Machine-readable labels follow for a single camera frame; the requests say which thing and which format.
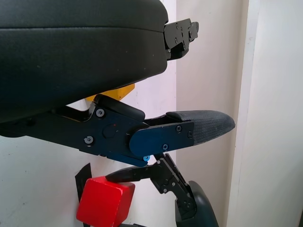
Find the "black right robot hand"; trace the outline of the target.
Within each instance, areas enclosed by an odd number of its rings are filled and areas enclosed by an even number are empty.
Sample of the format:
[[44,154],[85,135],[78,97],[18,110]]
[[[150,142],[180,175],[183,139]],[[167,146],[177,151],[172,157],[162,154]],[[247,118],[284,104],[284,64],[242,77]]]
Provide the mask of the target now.
[[106,175],[113,183],[137,182],[150,179],[160,194],[172,192],[175,200],[175,220],[178,227],[217,227],[213,208],[201,186],[186,182],[171,156],[155,156],[153,165],[128,167]]

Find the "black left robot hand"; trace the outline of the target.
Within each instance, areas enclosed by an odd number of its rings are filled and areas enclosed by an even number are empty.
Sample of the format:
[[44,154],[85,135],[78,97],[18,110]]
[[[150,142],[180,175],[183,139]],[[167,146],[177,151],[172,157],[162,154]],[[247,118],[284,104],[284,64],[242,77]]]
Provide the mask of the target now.
[[198,37],[159,0],[3,0],[0,134],[29,136],[145,166],[146,156],[230,132],[218,111],[143,111],[104,95],[163,73]]

